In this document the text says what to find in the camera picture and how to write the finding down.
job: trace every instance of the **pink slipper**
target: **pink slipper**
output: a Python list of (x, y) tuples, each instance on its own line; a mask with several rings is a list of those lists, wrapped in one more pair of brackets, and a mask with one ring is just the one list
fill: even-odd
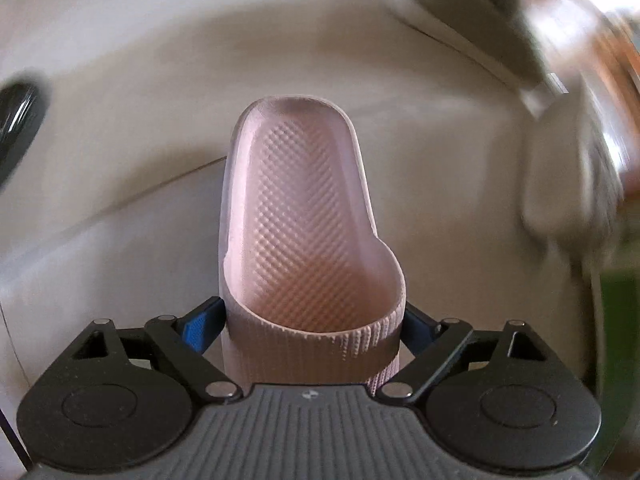
[(252, 383), (367, 383), (399, 368), (406, 291), (378, 238), (356, 133), (335, 105), (268, 97), (226, 162), (220, 293), (226, 373)]

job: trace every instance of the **beige floor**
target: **beige floor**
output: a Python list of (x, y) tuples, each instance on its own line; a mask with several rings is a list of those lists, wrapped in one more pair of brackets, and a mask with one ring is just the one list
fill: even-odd
[[(215, 294), (222, 163), (160, 185), (225, 155), (240, 112), (273, 93), (320, 95), (352, 118), (409, 300), (478, 328), (527, 319), (584, 371), (579, 282), (520, 224), (529, 113), (384, 0), (0, 0), (0, 11), (0, 77), (35, 70), (51, 92), (0, 195), (10, 416), (92, 318), (139, 324)], [(0, 440), (2, 480), (20, 471), (10, 456)]]

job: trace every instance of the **gray ribbed panel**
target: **gray ribbed panel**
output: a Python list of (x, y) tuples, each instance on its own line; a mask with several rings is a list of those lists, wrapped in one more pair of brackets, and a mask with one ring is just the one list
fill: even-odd
[[(96, 479), (46, 466), (24, 478)], [(430, 439), (415, 413), (375, 402), (363, 386), (257, 386), (242, 402), (205, 409), (191, 433), (164, 455), (99, 478), (505, 479), (448, 455)], [(578, 468), (545, 476), (587, 478)]]

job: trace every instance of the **black cable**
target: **black cable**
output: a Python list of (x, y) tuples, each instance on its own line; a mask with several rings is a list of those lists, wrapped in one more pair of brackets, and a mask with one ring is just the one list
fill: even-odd
[(2, 429), (2, 432), (4, 433), (6, 439), (9, 441), (9, 444), (11, 444), (11, 447), (14, 448), (14, 451), (20, 459), (20, 462), (22, 462), (24, 468), (27, 471), (30, 470), (33, 467), (33, 462), (31, 461), (27, 450), (22, 446), (20, 439), (15, 434), (14, 428), (12, 428), (9, 424), (9, 421), (6, 420), (2, 409), (0, 409), (0, 428)]

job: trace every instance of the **textured footbed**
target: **textured footbed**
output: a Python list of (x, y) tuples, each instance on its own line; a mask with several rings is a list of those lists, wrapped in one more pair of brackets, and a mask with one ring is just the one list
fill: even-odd
[(241, 116), (227, 159), (220, 283), (228, 375), (368, 382), (398, 370), (404, 277), (379, 240), (351, 122), (272, 97)]

